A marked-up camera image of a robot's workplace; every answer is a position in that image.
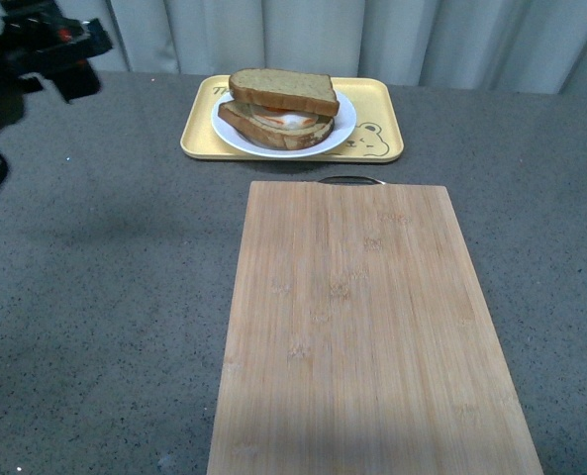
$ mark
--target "tomato slice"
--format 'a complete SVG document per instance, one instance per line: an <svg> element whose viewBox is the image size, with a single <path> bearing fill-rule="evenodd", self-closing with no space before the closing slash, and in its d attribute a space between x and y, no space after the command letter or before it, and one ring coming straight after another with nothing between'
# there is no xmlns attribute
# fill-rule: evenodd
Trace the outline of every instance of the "tomato slice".
<svg viewBox="0 0 587 475"><path fill-rule="evenodd" d="M266 107L266 106L262 106L262 109L265 109L269 112L275 112L276 114L284 114L287 112L291 112L291 109L279 109L277 107Z"/></svg>

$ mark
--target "bread slice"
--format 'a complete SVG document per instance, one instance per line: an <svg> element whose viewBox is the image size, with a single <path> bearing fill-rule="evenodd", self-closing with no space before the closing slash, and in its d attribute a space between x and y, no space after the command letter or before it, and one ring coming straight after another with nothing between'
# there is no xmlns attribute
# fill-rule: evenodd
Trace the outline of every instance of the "bread slice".
<svg viewBox="0 0 587 475"><path fill-rule="evenodd" d="M335 119L320 116L317 124L306 129L276 129L255 119L250 113L249 104L236 100L221 104L218 117L256 143L286 150L300 150L316 145L328 137L335 126Z"/></svg>
<svg viewBox="0 0 587 475"><path fill-rule="evenodd" d="M230 92L240 102L334 117L340 109L328 74L284 69L241 69L230 76Z"/></svg>

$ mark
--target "white plate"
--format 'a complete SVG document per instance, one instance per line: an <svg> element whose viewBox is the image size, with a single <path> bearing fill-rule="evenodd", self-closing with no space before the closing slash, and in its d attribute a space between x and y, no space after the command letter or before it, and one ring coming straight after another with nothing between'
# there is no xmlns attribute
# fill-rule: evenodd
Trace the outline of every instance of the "white plate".
<svg viewBox="0 0 587 475"><path fill-rule="evenodd" d="M218 107L224 102L231 101L232 95L228 92L223 95L212 109L212 126L216 131L216 134L223 139L226 143L234 146L238 150L245 151L252 155L266 156L270 158L301 158L304 156L317 155L329 151L343 141L345 141L356 125L356 111L350 100L341 94L340 91L336 91L337 99L340 101L340 110L335 116L335 127L331 134L326 139L317 145L309 146L302 150L279 150L275 148L266 148L260 145L256 145L250 142L240 132L230 126L227 122L218 117Z"/></svg>

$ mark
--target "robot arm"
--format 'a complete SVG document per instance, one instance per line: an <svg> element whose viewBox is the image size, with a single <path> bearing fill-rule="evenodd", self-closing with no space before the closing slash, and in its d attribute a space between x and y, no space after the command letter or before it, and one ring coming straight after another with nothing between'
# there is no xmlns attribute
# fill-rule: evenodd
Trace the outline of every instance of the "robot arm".
<svg viewBox="0 0 587 475"><path fill-rule="evenodd" d="M54 0L0 0L0 130L24 116L23 95L53 82L69 102L97 93L100 82L87 58L112 48L97 19L64 18Z"/></svg>

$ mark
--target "top bread slice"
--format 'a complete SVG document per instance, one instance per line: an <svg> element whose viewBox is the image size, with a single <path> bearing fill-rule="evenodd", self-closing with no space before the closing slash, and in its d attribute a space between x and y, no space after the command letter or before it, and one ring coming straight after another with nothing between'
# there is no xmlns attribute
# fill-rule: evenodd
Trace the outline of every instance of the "top bread slice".
<svg viewBox="0 0 587 475"><path fill-rule="evenodd" d="M248 104L329 117L340 109L328 74L247 68L232 74L229 86L235 100Z"/></svg>

